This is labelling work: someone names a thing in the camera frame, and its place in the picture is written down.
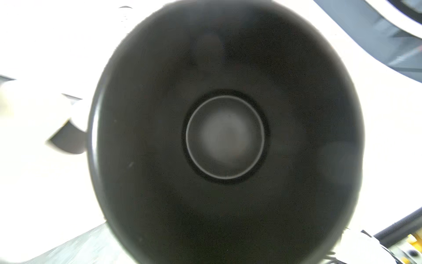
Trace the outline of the black mug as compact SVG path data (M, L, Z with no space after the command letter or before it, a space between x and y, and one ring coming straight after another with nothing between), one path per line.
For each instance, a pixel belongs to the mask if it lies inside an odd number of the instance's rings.
M93 188L140 264L317 264L362 184L353 82L274 1L176 1L129 32L89 115Z

